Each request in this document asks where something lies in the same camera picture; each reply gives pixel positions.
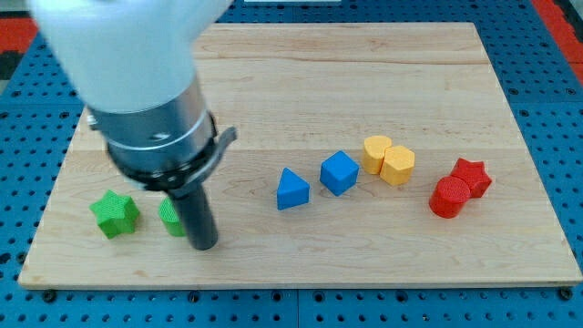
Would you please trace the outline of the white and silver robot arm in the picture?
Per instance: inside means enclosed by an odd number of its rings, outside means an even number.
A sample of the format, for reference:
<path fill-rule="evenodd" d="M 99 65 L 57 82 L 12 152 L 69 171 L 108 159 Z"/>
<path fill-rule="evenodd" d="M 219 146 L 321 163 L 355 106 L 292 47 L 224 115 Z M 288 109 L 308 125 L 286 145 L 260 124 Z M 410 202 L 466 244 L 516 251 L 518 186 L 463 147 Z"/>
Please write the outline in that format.
<path fill-rule="evenodd" d="M 27 6 L 86 104 L 114 164 L 145 190 L 169 195 L 190 245 L 218 231 L 203 182 L 237 137 L 215 127 L 193 42 L 227 0 L 29 0 Z"/>

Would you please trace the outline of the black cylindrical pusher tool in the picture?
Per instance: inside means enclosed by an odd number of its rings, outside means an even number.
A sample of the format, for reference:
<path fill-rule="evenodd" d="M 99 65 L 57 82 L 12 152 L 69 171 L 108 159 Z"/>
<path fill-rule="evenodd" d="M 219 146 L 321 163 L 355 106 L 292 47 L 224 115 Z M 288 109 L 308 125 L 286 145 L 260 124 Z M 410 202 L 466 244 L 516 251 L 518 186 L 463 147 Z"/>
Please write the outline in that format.
<path fill-rule="evenodd" d="M 211 249 L 219 234 L 204 187 L 195 183 L 169 190 L 168 195 L 190 246 L 198 251 Z"/>

